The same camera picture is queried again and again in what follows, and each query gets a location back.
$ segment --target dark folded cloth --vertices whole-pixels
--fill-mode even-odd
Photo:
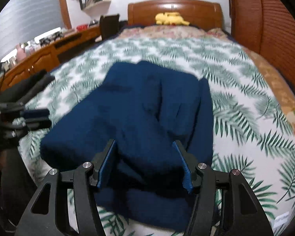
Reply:
[[[45,74],[42,79],[40,79],[23,97],[18,100],[18,103],[26,104],[38,93],[43,91],[49,83],[55,79],[55,76],[50,74]]]
[[[64,116],[41,142],[41,156],[74,169],[117,141],[120,160],[97,204],[125,217],[183,231],[194,196],[182,186],[180,140],[212,163],[213,112],[206,79],[142,61],[115,63],[103,84]]]
[[[0,103],[17,102],[46,74],[43,69],[0,93]]]

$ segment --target blue gripper pad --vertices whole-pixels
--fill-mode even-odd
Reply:
[[[115,165],[117,151],[117,142],[114,140],[112,143],[98,173],[97,187],[105,187],[108,183],[110,173]]]
[[[182,163],[183,163],[183,170],[184,170],[184,178],[183,178],[183,187],[188,191],[188,193],[191,193],[194,189],[192,183],[191,183],[191,172],[187,166],[187,163],[179,149],[179,147],[177,146],[176,142],[173,142],[172,147],[174,147],[177,152],[179,153],[181,159],[182,159]]]

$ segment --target wooden wardrobe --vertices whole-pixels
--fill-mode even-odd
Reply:
[[[231,34],[295,87],[295,20],[280,0],[230,0]]]

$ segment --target label sticker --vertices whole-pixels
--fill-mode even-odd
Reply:
[[[289,219],[289,212],[284,213],[283,215],[277,216],[274,220],[273,229],[276,227],[281,226],[282,224],[285,224]]]

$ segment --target bottle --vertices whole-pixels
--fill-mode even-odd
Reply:
[[[18,63],[20,63],[23,59],[26,58],[26,54],[24,49],[21,48],[21,44],[16,45],[16,59],[18,61]]]

